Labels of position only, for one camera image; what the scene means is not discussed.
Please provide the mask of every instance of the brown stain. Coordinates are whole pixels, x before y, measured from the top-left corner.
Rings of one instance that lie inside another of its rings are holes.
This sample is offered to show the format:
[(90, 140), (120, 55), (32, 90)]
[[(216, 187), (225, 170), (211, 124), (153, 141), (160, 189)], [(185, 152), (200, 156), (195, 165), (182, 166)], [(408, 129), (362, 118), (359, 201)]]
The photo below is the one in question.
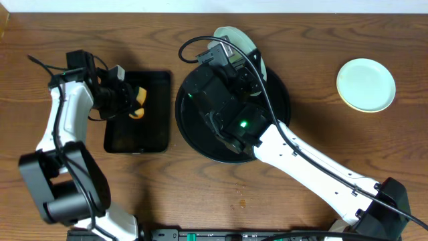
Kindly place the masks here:
[(242, 199), (241, 201), (239, 201), (239, 205), (241, 206), (241, 208), (245, 208), (247, 206), (247, 203), (244, 199)]

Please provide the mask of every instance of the green led indicator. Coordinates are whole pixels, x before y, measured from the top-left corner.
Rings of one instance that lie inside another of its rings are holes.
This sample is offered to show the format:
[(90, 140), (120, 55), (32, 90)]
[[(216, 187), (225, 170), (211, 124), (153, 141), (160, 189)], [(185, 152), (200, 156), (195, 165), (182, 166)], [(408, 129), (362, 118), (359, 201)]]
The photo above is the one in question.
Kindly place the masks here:
[(243, 121), (241, 122), (241, 124), (240, 124), (240, 126), (241, 126), (242, 128), (245, 128), (247, 125), (248, 125), (248, 123), (247, 123), (245, 120), (243, 120)]

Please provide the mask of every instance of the black tray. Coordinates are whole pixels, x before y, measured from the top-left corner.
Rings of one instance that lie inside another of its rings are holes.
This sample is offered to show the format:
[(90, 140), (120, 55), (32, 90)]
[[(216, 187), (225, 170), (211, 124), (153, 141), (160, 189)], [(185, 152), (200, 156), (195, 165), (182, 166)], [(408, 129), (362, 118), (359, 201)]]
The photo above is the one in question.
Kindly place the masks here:
[[(276, 116), (288, 126), (291, 117), (290, 97), (280, 78), (269, 68), (267, 69), (266, 90)], [(262, 94), (255, 98), (254, 102), (265, 107)], [(203, 122), (196, 106), (183, 87), (180, 87), (175, 100), (175, 118), (186, 142), (207, 158), (222, 163), (245, 163), (255, 159), (245, 153), (236, 154), (218, 141)]]
[(171, 75), (163, 71), (125, 73), (132, 87), (147, 90), (144, 116), (127, 114), (107, 121), (104, 150), (108, 153), (158, 153), (168, 147), (171, 109)]

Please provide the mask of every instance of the white wall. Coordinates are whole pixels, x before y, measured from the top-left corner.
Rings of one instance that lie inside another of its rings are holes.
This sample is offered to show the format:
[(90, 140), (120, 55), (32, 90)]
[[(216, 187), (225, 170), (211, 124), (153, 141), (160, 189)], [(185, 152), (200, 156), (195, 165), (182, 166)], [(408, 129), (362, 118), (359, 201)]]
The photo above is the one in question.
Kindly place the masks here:
[(428, 13), (428, 0), (0, 0), (10, 12)]

